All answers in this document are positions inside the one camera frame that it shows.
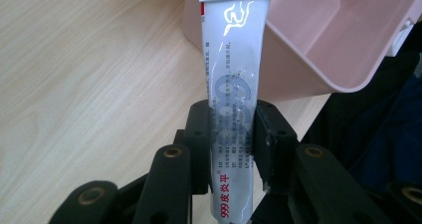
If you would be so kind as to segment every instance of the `wooden table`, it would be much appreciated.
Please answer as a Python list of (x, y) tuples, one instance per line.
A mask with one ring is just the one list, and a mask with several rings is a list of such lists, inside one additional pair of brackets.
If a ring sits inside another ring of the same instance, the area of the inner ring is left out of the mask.
[[(81, 184), (122, 187), (148, 171), (206, 99), (182, 10), (183, 0), (0, 0), (0, 223), (46, 223)], [(269, 102), (302, 138), (326, 99)], [(208, 197), (194, 198), (193, 222), (215, 223)]]

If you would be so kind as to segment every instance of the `wood grain surface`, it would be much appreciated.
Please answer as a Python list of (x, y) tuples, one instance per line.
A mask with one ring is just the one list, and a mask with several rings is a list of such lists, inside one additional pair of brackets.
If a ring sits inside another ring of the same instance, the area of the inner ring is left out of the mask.
[[(148, 172), (206, 99), (182, 11), (183, 0), (0, 0), (0, 223), (47, 223), (78, 186)], [(302, 137), (326, 98), (269, 102)], [(208, 196), (194, 197), (193, 223), (215, 223)]]

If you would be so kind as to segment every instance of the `pink container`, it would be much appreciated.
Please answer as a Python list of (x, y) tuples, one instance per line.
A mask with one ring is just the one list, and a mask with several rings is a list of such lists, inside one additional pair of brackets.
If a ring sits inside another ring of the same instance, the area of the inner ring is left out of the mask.
[[(264, 34), (260, 99), (283, 101), (365, 87), (422, 0), (272, 0)], [(198, 0), (186, 0), (184, 32), (201, 49)]]

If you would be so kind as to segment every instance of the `pink plastic box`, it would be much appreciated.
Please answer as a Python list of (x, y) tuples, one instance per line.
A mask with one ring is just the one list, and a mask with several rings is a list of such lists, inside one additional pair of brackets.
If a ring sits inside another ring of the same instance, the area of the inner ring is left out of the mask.
[[(264, 34), (260, 99), (282, 101), (367, 85), (422, 0), (272, 0)], [(184, 32), (201, 49), (198, 0), (186, 0)]]

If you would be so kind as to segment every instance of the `white tube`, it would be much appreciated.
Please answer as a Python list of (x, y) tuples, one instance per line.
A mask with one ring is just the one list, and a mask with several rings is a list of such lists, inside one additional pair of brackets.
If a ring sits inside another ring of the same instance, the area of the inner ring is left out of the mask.
[(203, 52), (211, 108), (211, 212), (219, 223), (253, 213), (251, 140), (270, 0), (203, 4)]

